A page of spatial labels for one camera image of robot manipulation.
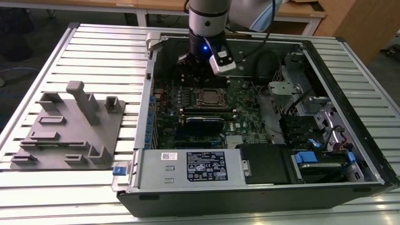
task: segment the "power supply label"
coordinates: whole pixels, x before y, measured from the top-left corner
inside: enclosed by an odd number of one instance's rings
[[[186,152],[186,162],[189,182],[227,180],[222,151]]]

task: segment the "white sticker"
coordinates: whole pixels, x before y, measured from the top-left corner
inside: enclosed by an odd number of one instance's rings
[[[177,160],[177,153],[169,152],[169,153],[161,153],[161,160]]]
[[[133,4],[115,4],[117,6],[133,7]]]
[[[227,54],[226,54],[226,52],[225,52],[225,51],[222,51],[222,52],[218,52],[218,56],[219,56],[221,58],[223,58],[223,57],[226,57],[226,56],[227,56]]]
[[[319,17],[319,18],[323,18],[323,17],[325,17],[325,15],[317,15],[317,14],[310,14],[309,16],[310,16],[310,17]]]

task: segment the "barcode label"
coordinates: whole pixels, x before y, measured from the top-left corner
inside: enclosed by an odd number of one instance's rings
[[[177,160],[177,153],[161,153],[161,160]]]
[[[319,18],[323,18],[323,17],[325,17],[325,15],[318,15],[318,14],[310,14],[309,16],[310,16],[310,17],[319,17]]]
[[[133,4],[115,4],[117,6],[133,7]]]

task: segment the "aluminum extrusion table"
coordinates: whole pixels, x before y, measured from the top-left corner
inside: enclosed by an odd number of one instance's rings
[[[127,103],[113,160],[130,160],[146,66],[145,38],[151,31],[187,32],[90,24],[66,29],[0,135],[0,224],[395,224],[400,221],[400,189],[377,197],[355,199],[329,210],[134,218],[110,190],[110,171],[7,171],[10,157],[18,151],[19,141],[41,110],[35,104],[39,93],[65,90],[69,80],[82,81],[85,92],[94,93],[95,99],[115,95]],[[400,109],[346,43],[330,37],[271,37],[313,42],[390,166],[400,174]],[[126,184],[126,179],[121,177],[119,184]]]

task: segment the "gray plastic base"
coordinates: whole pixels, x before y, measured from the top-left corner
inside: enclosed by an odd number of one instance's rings
[[[115,97],[95,101],[82,94],[95,124],[89,124],[75,100],[43,93],[38,102],[43,109],[10,160],[11,169],[110,168],[125,102]]]

